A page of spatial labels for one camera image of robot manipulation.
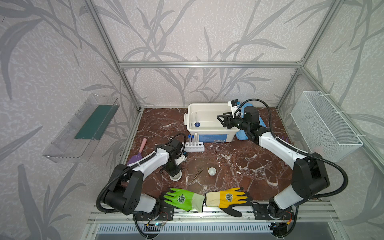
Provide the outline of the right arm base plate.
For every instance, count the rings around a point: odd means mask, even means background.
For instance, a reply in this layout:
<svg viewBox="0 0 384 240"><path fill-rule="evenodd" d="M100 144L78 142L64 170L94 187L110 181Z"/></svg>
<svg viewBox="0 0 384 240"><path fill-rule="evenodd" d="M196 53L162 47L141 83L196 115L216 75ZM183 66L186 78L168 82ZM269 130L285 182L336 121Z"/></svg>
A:
<svg viewBox="0 0 384 240"><path fill-rule="evenodd" d="M289 207L285 210L278 210L271 207L270 204L252 203L255 220L271 220L271 221L292 221L295 217L294 210Z"/></svg>

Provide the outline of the green work glove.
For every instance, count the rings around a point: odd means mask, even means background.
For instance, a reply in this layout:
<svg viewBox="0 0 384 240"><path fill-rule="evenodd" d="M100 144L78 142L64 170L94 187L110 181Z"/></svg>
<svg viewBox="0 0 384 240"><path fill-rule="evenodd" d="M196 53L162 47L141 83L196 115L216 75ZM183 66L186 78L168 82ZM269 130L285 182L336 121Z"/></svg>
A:
<svg viewBox="0 0 384 240"><path fill-rule="evenodd" d="M203 195L178 188L170 188L160 196L160 199L166 204L177 209L187 212L197 210L199 213L203 212L205 198Z"/></svg>

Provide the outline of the white test tube rack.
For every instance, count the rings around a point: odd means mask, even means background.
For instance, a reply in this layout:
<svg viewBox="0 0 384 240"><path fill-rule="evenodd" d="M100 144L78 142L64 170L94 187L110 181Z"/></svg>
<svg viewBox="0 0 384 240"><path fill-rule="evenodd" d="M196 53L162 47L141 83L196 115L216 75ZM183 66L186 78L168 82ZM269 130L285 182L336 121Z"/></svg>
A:
<svg viewBox="0 0 384 240"><path fill-rule="evenodd" d="M198 143L185 143L184 152L204 152L205 145L202 142Z"/></svg>

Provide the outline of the small white crucible cup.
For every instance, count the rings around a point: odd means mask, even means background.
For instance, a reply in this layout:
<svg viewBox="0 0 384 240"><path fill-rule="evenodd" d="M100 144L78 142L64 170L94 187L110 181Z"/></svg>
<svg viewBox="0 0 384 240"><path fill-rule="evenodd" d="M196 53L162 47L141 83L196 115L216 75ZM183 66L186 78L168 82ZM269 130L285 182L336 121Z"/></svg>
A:
<svg viewBox="0 0 384 240"><path fill-rule="evenodd" d="M208 169L208 174L210 176L215 176L216 173L217 173L217 170L214 167L211 167L211 168Z"/></svg>

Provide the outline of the white shallow ceramic dish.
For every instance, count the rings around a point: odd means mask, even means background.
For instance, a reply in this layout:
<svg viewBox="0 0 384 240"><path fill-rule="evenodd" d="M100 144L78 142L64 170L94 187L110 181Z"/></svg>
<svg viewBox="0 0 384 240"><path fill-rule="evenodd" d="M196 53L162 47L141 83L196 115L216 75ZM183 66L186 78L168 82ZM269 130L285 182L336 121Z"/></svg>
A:
<svg viewBox="0 0 384 240"><path fill-rule="evenodd" d="M179 171L176 175L170 176L170 179L174 182L177 182L181 179L181 177L182 177L182 172Z"/></svg>

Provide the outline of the blue plastic bin lid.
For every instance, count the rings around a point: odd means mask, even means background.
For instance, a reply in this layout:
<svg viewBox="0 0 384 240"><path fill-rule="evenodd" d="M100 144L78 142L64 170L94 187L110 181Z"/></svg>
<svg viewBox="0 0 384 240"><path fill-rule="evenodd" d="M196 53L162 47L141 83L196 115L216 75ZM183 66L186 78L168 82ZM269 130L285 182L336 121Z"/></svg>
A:
<svg viewBox="0 0 384 240"><path fill-rule="evenodd" d="M235 127L240 129L236 133L236 137L240 141L250 140L258 143L259 137L270 131L261 119L259 110L252 104L246 103L242 106L241 116L238 120Z"/></svg>

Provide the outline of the clear cylinder blue hexagonal base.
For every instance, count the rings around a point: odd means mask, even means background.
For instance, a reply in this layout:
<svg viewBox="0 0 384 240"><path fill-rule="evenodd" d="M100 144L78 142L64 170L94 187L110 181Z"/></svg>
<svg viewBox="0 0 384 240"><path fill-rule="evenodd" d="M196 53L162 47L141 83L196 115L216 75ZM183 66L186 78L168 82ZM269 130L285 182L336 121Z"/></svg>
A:
<svg viewBox="0 0 384 240"><path fill-rule="evenodd" d="M198 120L198 112L191 113L191 128L199 128L201 123Z"/></svg>

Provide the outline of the clear acrylic wall shelf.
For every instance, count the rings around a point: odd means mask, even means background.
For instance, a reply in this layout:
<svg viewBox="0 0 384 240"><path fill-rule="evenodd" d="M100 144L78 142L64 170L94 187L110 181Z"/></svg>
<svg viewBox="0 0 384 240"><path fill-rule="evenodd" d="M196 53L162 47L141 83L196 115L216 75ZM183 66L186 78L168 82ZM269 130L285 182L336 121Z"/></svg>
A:
<svg viewBox="0 0 384 240"><path fill-rule="evenodd" d="M120 107L117 97L90 94L43 156L54 163L86 163Z"/></svg>

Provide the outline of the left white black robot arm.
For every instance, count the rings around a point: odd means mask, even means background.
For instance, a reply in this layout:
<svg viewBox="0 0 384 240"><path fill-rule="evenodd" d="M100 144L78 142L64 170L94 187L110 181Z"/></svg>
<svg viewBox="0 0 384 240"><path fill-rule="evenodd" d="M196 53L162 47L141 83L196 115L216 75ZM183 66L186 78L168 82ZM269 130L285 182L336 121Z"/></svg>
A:
<svg viewBox="0 0 384 240"><path fill-rule="evenodd" d="M156 146L150 155L133 164L117 165L97 197L97 209L103 213L122 213L126 216L139 212L156 216L160 204L156 198L142 193L143 181L158 168L178 181L182 176L180 164L187 158L185 144L172 139Z"/></svg>

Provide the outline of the blue handled metal tweezers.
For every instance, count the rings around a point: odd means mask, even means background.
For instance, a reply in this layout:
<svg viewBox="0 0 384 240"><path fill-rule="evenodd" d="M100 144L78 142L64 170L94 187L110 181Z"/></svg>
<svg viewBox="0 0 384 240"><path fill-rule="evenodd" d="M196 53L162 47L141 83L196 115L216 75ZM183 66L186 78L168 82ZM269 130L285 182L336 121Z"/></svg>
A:
<svg viewBox="0 0 384 240"><path fill-rule="evenodd" d="M191 182L188 184L188 186L192 185L193 182L197 179L197 177L203 172L204 168L200 168L198 170L198 172L196 173L196 175L193 177L193 179L191 180Z"/></svg>

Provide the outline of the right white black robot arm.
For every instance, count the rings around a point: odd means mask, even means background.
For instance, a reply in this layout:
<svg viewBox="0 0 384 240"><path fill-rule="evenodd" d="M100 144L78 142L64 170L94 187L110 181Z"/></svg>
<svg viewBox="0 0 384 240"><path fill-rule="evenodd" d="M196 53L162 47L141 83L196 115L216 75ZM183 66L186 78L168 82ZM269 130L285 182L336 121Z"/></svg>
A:
<svg viewBox="0 0 384 240"><path fill-rule="evenodd" d="M317 153L310 154L297 149L279 138L271 123L268 127L261 125L256 107L246 106L237 100L230 101L229 105L230 112L217 116L221 125L229 130L243 130L250 141L276 155L293 171L291 184L270 200L270 206L276 211L297 207L312 199L335 196L347 188L349 178L342 167ZM326 165L338 170L343 176L343 182L338 189L322 193L330 186Z"/></svg>

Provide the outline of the white plastic storage bin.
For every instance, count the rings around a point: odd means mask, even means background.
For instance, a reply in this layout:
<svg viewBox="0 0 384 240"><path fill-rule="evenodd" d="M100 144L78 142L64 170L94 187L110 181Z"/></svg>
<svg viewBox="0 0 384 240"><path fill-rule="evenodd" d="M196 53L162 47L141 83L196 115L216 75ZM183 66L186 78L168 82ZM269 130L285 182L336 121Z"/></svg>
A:
<svg viewBox="0 0 384 240"><path fill-rule="evenodd" d="M198 120L201 123L199 128L191 128L191 113L198 112ZM217 119L218 115L231 112L228 104L190 104L188 112L184 115L184 125L190 132L190 135L198 133L199 142L203 143L230 143L238 128L233 127L228 130L224 128Z"/></svg>

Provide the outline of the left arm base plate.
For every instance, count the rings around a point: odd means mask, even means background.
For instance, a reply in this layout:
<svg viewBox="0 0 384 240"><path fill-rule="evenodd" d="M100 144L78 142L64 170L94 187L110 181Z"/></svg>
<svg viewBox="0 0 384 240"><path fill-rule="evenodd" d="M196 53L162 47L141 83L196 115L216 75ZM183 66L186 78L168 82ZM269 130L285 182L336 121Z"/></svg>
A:
<svg viewBox="0 0 384 240"><path fill-rule="evenodd" d="M174 212L174 207L159 205L150 213L136 212L134 216L137 221L159 220L162 222L173 220Z"/></svg>

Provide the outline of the yellow work glove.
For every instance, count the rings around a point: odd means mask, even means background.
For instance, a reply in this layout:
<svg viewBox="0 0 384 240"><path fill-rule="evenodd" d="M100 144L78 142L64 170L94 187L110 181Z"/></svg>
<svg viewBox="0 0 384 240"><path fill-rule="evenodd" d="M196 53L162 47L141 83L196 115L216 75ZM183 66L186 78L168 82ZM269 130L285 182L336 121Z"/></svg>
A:
<svg viewBox="0 0 384 240"><path fill-rule="evenodd" d="M218 207L226 214L241 218L243 215L234 207L252 206L253 198L242 187L232 188L219 192L206 193L206 206Z"/></svg>

